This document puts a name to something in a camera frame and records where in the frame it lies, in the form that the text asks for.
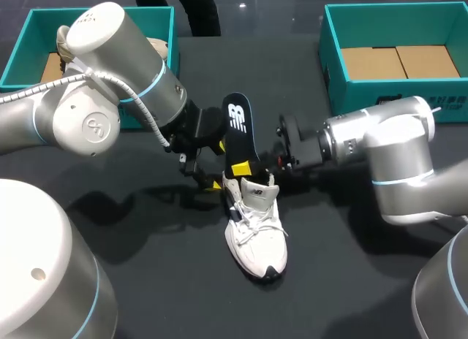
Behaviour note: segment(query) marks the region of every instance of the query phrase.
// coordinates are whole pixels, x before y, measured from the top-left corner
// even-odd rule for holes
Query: teal box
[[[39,83],[49,53],[56,51],[57,29],[61,25],[71,26],[87,9],[31,9],[0,79],[0,92],[17,91]],[[178,75],[179,52],[174,8],[128,7],[124,9],[145,36],[168,42],[167,65],[174,75]],[[141,127],[122,106],[119,106],[119,112],[122,129]]]
[[[351,80],[342,48],[445,45],[460,78]],[[468,8],[464,2],[329,4],[319,45],[331,111],[422,96],[439,123],[468,122]]]

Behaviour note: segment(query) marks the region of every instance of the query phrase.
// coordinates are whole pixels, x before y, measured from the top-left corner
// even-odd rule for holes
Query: shoe
[[[146,37],[146,39],[151,43],[151,45],[156,50],[156,52],[158,52],[162,60],[166,61],[167,54],[169,53],[169,45],[167,44],[167,42],[163,41],[162,39],[156,39],[156,38],[150,38],[150,37]]]
[[[56,40],[57,52],[60,55],[61,60],[66,64],[71,63],[74,58],[67,45],[67,35],[69,30],[70,27],[68,26],[60,26],[57,30]]]
[[[278,278],[286,267],[287,233],[279,220],[273,175],[266,186],[246,178],[239,186],[223,173],[223,186],[230,210],[224,235],[235,260],[256,278]]]

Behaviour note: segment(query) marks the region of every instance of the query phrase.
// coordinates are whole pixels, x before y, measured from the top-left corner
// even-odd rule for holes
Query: shoelace
[[[284,233],[287,237],[289,237],[286,233],[286,231],[283,229],[283,227],[278,226],[277,224],[273,224],[271,222],[268,222],[271,220],[271,215],[273,212],[273,205],[269,207],[268,210],[265,212],[262,211],[256,211],[251,209],[250,207],[245,206],[243,202],[236,202],[234,203],[235,209],[241,214],[242,219],[237,223],[238,231],[240,225],[245,224],[247,228],[249,229],[249,232],[247,235],[242,238],[241,240],[237,240],[237,245],[243,245],[247,243],[249,240],[251,240],[255,235],[258,234],[258,232],[265,231],[268,229],[276,229]],[[252,223],[252,218],[257,215],[260,217],[260,219],[256,223]]]

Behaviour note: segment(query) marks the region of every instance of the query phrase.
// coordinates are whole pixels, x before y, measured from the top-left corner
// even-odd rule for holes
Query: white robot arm
[[[140,29],[115,3],[83,13],[67,34],[75,56],[64,78],[0,97],[0,155],[38,145],[95,156],[116,141],[122,103],[166,152],[180,153],[180,171],[201,188],[213,178],[197,151],[215,154],[226,123],[219,108],[201,110]]]

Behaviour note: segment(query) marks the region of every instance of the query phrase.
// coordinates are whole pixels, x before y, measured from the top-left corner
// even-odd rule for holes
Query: new balance logo
[[[240,105],[229,104],[229,117],[231,118],[230,125],[234,129],[238,129],[243,133],[247,133],[246,125],[244,122],[246,121],[244,117],[244,109]]]

